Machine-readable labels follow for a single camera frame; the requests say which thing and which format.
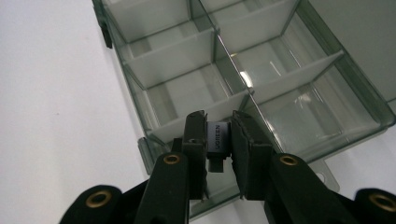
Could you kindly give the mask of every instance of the black plastic part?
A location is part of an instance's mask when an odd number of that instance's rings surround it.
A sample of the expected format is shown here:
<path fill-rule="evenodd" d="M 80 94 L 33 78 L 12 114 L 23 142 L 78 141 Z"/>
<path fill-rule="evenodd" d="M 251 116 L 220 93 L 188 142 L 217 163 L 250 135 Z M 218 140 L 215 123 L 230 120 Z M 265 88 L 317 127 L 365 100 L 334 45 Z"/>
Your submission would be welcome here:
<path fill-rule="evenodd" d="M 201 200 L 206 187 L 206 116 L 203 110 L 186 117 L 182 152 L 189 159 L 190 199 Z"/>
<path fill-rule="evenodd" d="M 174 138 L 171 151 L 182 152 L 182 146 L 183 146 L 183 139 L 182 138 Z"/>
<path fill-rule="evenodd" d="M 269 164 L 275 151 L 256 121 L 234 111 L 231 123 L 232 159 L 241 198 L 265 200 L 269 188 Z"/>
<path fill-rule="evenodd" d="M 333 193 L 335 197 L 337 197 L 338 201 L 345 207 L 345 209 L 354 217 L 356 220 L 359 221 L 361 224 L 370 224 L 369 218 L 367 217 L 368 215 L 363 213 L 361 209 L 358 207 L 356 202 L 348 199 L 347 197 L 344 197 L 343 195 L 340 195 L 338 193 Z"/>
<path fill-rule="evenodd" d="M 188 222 L 189 162 L 181 153 L 165 153 L 155 163 L 134 223 Z"/>
<path fill-rule="evenodd" d="M 92 0 L 93 10 L 95 11 L 96 19 L 102 30 L 102 35 L 106 43 L 106 47 L 109 49 L 113 48 L 113 41 L 111 40 L 110 32 L 108 31 L 106 24 L 105 9 L 103 7 L 102 0 Z"/>
<path fill-rule="evenodd" d="M 206 124 L 209 172 L 222 173 L 223 161 L 231 154 L 231 130 L 228 122 L 208 122 Z"/>
<path fill-rule="evenodd" d="M 359 223 L 302 159 L 275 155 L 270 176 L 293 223 Z"/>
<path fill-rule="evenodd" d="M 111 186 L 85 190 L 64 214 L 61 224 L 117 223 L 121 191 Z"/>
<path fill-rule="evenodd" d="M 122 194 L 119 202 L 118 218 L 120 224 L 134 223 L 137 208 L 142 201 L 148 180 Z"/>
<path fill-rule="evenodd" d="M 288 214 L 288 210 L 286 210 L 285 205 L 283 205 L 282 203 L 265 202 L 264 211 L 269 224 L 293 223 Z"/>
<path fill-rule="evenodd" d="M 355 203 L 365 214 L 368 223 L 395 224 L 396 196 L 382 189 L 361 189 L 356 193 Z"/>

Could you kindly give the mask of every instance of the white table surface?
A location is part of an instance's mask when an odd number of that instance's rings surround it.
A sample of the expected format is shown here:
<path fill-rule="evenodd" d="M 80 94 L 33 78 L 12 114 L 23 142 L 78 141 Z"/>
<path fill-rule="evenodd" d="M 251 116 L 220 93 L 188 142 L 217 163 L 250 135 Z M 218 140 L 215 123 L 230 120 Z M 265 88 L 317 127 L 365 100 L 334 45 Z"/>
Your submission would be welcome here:
<path fill-rule="evenodd" d="M 0 1 L 0 223 L 57 223 L 99 184 L 148 176 L 143 136 L 114 50 L 89 0 Z M 396 128 L 327 160 L 343 195 L 396 194 Z M 193 223 L 267 223 L 236 201 Z"/>

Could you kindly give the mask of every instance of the transparent plastic bin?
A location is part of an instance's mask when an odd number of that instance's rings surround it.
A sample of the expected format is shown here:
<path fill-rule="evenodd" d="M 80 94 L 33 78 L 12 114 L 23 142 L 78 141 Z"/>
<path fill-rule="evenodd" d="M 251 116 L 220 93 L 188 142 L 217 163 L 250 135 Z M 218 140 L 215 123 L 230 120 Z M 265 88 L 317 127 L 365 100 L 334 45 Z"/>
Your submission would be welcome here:
<path fill-rule="evenodd" d="M 230 3 L 209 16 L 278 151 L 316 161 L 394 123 L 308 1 Z"/>
<path fill-rule="evenodd" d="M 279 152 L 310 162 L 333 190 L 324 159 L 384 132 L 395 115 L 306 0 L 104 0 L 106 25 L 145 131 L 150 173 L 185 118 L 249 113 Z M 231 159 L 207 175 L 199 217 L 236 199 Z"/>

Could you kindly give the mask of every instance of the clear plastic organizer box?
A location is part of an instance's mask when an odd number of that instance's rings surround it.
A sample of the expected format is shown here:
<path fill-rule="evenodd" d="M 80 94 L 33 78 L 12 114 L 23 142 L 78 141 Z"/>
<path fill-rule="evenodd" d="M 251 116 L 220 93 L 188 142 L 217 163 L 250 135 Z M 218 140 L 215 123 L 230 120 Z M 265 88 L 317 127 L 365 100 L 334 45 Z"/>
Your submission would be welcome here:
<path fill-rule="evenodd" d="M 185 118 L 249 113 L 277 151 L 311 162 L 337 189 L 323 160 L 384 132 L 395 115 L 309 1 L 104 0 L 106 25 L 141 125 L 142 158 L 181 137 Z M 209 199 L 191 217 L 239 190 L 231 160 L 208 174 Z"/>

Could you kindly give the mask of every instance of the brass screw insert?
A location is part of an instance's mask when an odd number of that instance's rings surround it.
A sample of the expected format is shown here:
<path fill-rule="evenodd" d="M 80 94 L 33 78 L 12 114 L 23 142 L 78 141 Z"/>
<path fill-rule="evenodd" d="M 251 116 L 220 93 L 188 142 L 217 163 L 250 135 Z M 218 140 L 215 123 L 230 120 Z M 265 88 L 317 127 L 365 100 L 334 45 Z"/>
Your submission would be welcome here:
<path fill-rule="evenodd" d="M 93 193 L 85 202 L 90 208 L 102 207 L 111 199 L 111 193 L 108 190 L 100 190 Z"/>
<path fill-rule="evenodd" d="M 298 161 L 291 156 L 282 156 L 280 161 L 286 165 L 297 165 Z"/>
<path fill-rule="evenodd" d="M 180 162 L 180 157 L 178 155 L 168 155 L 163 158 L 166 164 L 173 165 Z"/>
<path fill-rule="evenodd" d="M 374 193 L 369 196 L 369 199 L 373 204 L 388 212 L 396 212 L 396 202 L 385 195 Z"/>

